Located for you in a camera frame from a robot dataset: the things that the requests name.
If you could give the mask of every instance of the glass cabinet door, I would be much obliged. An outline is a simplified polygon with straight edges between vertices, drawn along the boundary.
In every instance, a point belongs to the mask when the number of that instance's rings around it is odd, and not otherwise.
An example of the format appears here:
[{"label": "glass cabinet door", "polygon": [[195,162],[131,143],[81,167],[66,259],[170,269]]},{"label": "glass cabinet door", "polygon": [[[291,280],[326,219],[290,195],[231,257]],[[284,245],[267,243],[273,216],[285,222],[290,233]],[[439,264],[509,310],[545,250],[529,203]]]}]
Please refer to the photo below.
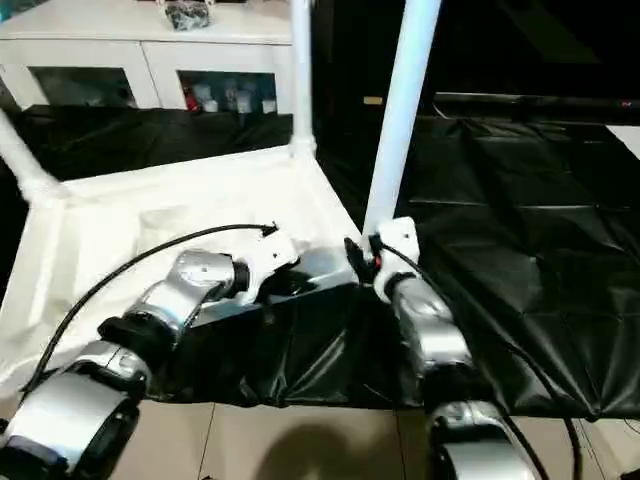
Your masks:
[{"label": "glass cabinet door", "polygon": [[50,105],[137,107],[122,68],[29,67]]},{"label": "glass cabinet door", "polygon": [[273,73],[178,71],[188,110],[277,113]]}]

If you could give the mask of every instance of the white pvc pipe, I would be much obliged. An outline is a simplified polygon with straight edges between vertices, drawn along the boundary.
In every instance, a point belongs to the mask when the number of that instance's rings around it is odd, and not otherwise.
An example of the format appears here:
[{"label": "white pvc pipe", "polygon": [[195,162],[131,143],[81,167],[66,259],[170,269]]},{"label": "white pvc pipe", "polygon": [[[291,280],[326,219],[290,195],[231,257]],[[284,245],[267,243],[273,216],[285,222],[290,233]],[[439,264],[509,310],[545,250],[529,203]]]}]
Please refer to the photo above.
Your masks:
[{"label": "white pvc pipe", "polygon": [[25,145],[15,128],[0,109],[0,157],[18,180],[18,187],[27,202],[43,197],[59,198],[65,189],[45,172]]},{"label": "white pvc pipe", "polygon": [[395,213],[442,0],[407,0],[369,191],[363,234]]},{"label": "white pvc pipe", "polygon": [[293,138],[294,154],[315,151],[311,123],[311,6],[310,0],[291,0],[293,36]]}]

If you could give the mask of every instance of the white cabinet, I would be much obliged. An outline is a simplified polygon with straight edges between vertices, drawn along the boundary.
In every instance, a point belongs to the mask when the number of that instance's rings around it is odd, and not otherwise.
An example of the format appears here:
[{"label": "white cabinet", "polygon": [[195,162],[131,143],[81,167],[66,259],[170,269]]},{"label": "white cabinet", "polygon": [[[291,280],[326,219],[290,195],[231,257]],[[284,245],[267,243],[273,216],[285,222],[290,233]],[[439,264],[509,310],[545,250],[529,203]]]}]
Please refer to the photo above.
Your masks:
[{"label": "white cabinet", "polygon": [[55,95],[41,83],[46,68],[109,69],[126,79],[135,106],[160,106],[139,42],[0,40],[0,76],[21,108],[48,104],[47,93]]},{"label": "white cabinet", "polygon": [[134,0],[49,0],[0,24],[0,76],[23,109],[93,104],[81,94],[102,87],[116,103],[184,109],[194,83],[241,78],[252,101],[291,113],[292,55],[283,0],[218,4],[212,25],[190,32],[173,31],[154,2]]}]

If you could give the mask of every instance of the black fabric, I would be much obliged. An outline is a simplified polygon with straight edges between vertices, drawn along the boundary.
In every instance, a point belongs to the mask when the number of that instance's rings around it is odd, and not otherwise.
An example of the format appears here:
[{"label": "black fabric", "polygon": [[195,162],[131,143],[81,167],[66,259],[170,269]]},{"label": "black fabric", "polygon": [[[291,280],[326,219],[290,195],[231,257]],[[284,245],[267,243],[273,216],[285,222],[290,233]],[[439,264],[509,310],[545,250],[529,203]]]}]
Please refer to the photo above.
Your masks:
[{"label": "black fabric", "polygon": [[[290,119],[36,109],[17,126],[50,171],[76,178],[284,144]],[[318,129],[321,167],[357,223],[379,127]],[[512,414],[640,417],[637,178],[640,163],[604,127],[418,120],[397,214],[416,220],[420,263]],[[393,315],[372,292],[343,286],[272,308],[190,331],[155,398],[421,404]]]}]

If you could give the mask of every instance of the black cable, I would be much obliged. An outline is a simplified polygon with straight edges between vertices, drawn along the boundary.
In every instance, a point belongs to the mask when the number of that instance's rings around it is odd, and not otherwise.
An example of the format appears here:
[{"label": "black cable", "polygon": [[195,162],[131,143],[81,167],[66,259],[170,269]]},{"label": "black cable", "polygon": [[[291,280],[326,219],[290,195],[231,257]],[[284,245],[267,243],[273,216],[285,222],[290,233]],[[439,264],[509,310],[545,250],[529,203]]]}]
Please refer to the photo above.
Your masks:
[{"label": "black cable", "polygon": [[522,433],[520,427],[516,425],[516,422],[514,422],[513,418],[509,416],[509,413],[507,413],[506,409],[502,405],[498,404],[498,409],[500,410],[500,414],[502,415],[502,420],[504,421],[505,425],[509,430],[511,430],[511,433],[513,433],[513,436],[516,437],[522,449],[527,453],[527,456],[531,460],[531,463],[533,463],[533,466],[538,472],[540,480],[551,480],[547,469],[544,468],[542,460],[540,460],[540,457],[536,453],[535,449],[533,448],[531,443],[529,443],[529,440],[527,440],[526,435]]},{"label": "black cable", "polygon": [[[420,265],[418,265],[416,262],[414,262],[409,257],[407,257],[404,253],[382,242],[380,242],[380,247],[385,250],[388,250],[389,252],[399,257],[401,260],[406,262],[411,268],[416,270],[416,272],[420,274],[420,276],[425,280],[425,282],[429,282],[429,276],[427,275],[427,272]],[[529,355],[527,355],[525,352],[523,352],[519,348],[514,347],[506,340],[500,338],[494,332],[491,332],[488,329],[487,329],[487,332],[491,334],[491,337],[493,340],[497,341],[504,348],[509,350],[512,354],[518,356],[521,360],[523,360],[527,364],[527,366],[531,369],[531,371],[534,373],[534,375],[538,378],[540,383],[542,383],[542,385],[544,386],[549,396],[556,403],[559,403],[560,399],[555,394],[555,391],[553,390],[553,387],[551,386],[549,380],[547,380],[544,374],[538,369],[538,367],[535,365],[533,360],[531,360],[531,357],[529,357]],[[563,418],[562,421],[564,422],[565,428],[567,429],[567,435],[569,436],[569,441],[571,442],[571,451],[573,454],[573,480],[581,480],[582,479],[582,452],[580,447],[580,439],[578,438],[578,432],[576,431],[575,425],[573,425],[573,422],[571,421],[570,418]],[[513,433],[514,435],[516,435],[516,437],[518,437],[516,430],[514,430]],[[527,450],[527,447],[525,446],[524,443],[522,443],[522,446],[523,448],[525,448],[525,450]],[[529,456],[531,457],[531,461],[535,464],[536,462],[534,461],[534,458],[537,458],[537,455],[535,454],[535,452],[533,453],[535,457],[532,457],[529,450],[527,450],[527,454],[529,454]],[[541,476],[543,475],[543,471],[539,470],[538,473]]]},{"label": "black cable", "polygon": [[96,293],[98,293],[100,290],[102,290],[102,288],[104,288],[108,283],[113,281],[118,275],[121,275],[125,271],[129,270],[131,267],[141,262],[145,258],[150,257],[151,255],[154,255],[162,250],[166,250],[167,248],[171,248],[175,245],[179,245],[180,243],[193,240],[194,238],[203,237],[205,235],[210,235],[212,233],[225,232],[228,230],[261,230],[263,235],[269,235],[270,233],[273,233],[274,231],[276,231],[277,227],[274,225],[257,225],[257,224],[251,224],[251,223],[239,223],[234,225],[222,225],[219,227],[206,228],[198,232],[193,232],[187,235],[183,235],[182,237],[174,238],[173,240],[169,240],[168,242],[158,245],[157,247],[153,247],[152,249],[147,250],[146,252],[142,252],[141,254],[136,255],[128,262],[116,268],[114,271],[112,271],[106,277],[104,277],[102,280],[96,283],[93,287],[91,287],[89,291],[85,293],[80,298],[80,300],[78,300],[67,312],[65,317],[62,319],[62,322],[60,322],[60,325],[58,325],[58,328],[56,329],[55,333],[51,337],[51,340],[49,340],[49,343],[47,344],[47,348],[45,348],[44,353],[40,357],[40,360],[38,361],[38,365],[36,365],[36,369],[33,372],[31,379],[29,380],[29,382],[24,388],[24,395],[22,399],[24,400],[27,397],[27,395],[29,395],[33,391],[33,389],[38,385],[38,383],[40,383],[40,379],[45,373],[47,364],[49,363],[49,360],[53,355],[53,351],[55,350],[56,346],[60,342],[62,335],[69,327],[69,324],[71,323],[73,318],[78,314],[80,309],[84,307],[86,303],[89,300],[91,300],[91,298],[93,298],[93,296]]},{"label": "black cable", "polygon": [[640,435],[640,430],[638,430],[636,427],[633,426],[633,424],[631,424],[629,422],[629,420],[625,420],[624,423],[627,425],[627,427],[629,427],[631,430],[633,430],[634,432],[636,432],[638,435]]}]

